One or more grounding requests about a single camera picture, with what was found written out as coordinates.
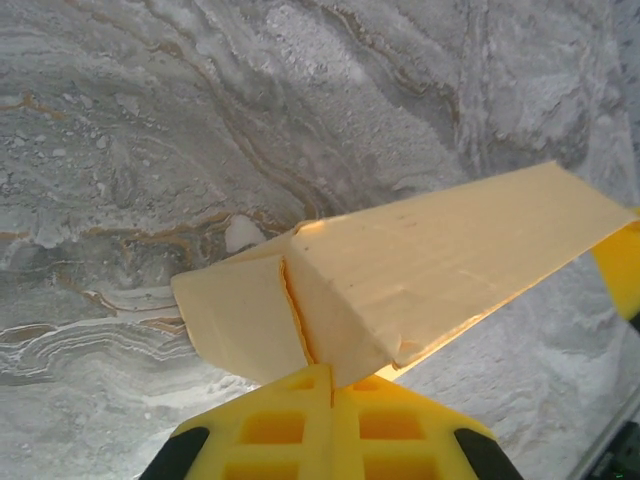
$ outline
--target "rock surface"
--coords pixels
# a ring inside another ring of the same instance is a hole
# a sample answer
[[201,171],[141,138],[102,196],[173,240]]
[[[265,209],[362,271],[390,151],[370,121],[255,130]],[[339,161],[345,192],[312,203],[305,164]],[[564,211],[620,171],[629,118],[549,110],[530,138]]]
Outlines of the rock surface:
[[[601,1],[2,10],[7,478],[130,478],[254,387],[197,358],[167,286],[230,228],[234,250],[262,238],[234,218],[271,237],[549,158],[640,204]],[[639,347],[585,255],[401,382],[485,422],[525,478],[563,478],[640,383]]]

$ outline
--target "black rubber pad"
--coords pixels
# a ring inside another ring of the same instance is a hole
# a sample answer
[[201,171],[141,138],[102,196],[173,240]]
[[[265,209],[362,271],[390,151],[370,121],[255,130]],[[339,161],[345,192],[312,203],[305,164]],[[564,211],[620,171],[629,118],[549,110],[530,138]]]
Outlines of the black rubber pad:
[[171,437],[162,446],[139,480],[184,480],[209,437],[205,427]]
[[629,323],[638,333],[640,333],[640,312],[636,313],[635,317],[629,320]]
[[495,440],[468,428],[455,436],[478,480],[524,480]]

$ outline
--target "yellow plastic part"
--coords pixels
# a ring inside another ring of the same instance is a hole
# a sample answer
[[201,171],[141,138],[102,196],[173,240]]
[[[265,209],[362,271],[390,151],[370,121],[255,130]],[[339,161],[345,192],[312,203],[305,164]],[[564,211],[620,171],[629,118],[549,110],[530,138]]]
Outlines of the yellow plastic part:
[[210,434],[186,480],[477,480],[454,436],[482,424],[377,376],[332,392],[311,365],[194,417]]
[[[640,207],[634,209],[640,216]],[[591,249],[618,313],[640,312],[640,219]]]
[[185,480],[330,478],[331,370],[311,365],[181,424],[209,437]]
[[477,480],[454,432],[484,425],[375,375],[336,390],[333,479]]

